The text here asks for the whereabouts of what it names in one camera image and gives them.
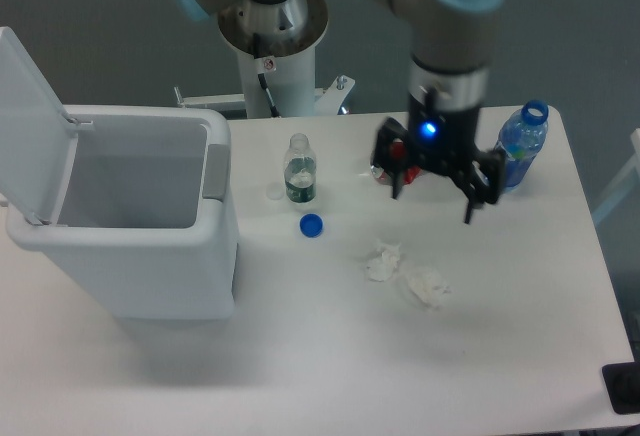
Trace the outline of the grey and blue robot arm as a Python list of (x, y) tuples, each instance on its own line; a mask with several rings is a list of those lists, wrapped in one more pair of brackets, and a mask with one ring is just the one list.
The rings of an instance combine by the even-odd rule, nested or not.
[[(467, 198), (467, 211), (496, 203), (505, 158), (475, 143), (495, 26), (504, 0), (371, 0), (412, 31), (408, 120), (386, 120), (372, 165), (399, 194), (407, 172), (446, 177)], [(312, 54), (328, 26), (324, 0), (177, 0), (194, 20), (215, 18), (238, 57), (246, 111), (253, 118), (316, 112), (315, 77), (295, 59)]]

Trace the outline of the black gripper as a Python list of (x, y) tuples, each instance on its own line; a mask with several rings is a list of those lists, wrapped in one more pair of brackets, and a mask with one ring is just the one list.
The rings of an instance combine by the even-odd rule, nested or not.
[[(499, 149), (480, 150), (476, 145), (481, 106), (461, 111), (440, 107), (441, 93), (430, 87), (409, 97), (408, 122), (389, 117), (377, 130), (372, 164), (390, 177), (392, 198), (404, 186), (404, 173), (420, 169), (450, 179), (467, 197), (464, 223), (469, 225), (475, 205), (496, 204), (505, 188), (506, 155)], [(404, 143), (407, 155), (394, 160), (390, 146)]]

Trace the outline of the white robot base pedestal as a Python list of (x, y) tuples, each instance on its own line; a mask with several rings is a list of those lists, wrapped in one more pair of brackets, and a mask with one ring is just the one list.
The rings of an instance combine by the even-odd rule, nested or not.
[(249, 119), (314, 113), (316, 46), (328, 27), (325, 0), (242, 0), (218, 14), (235, 52)]

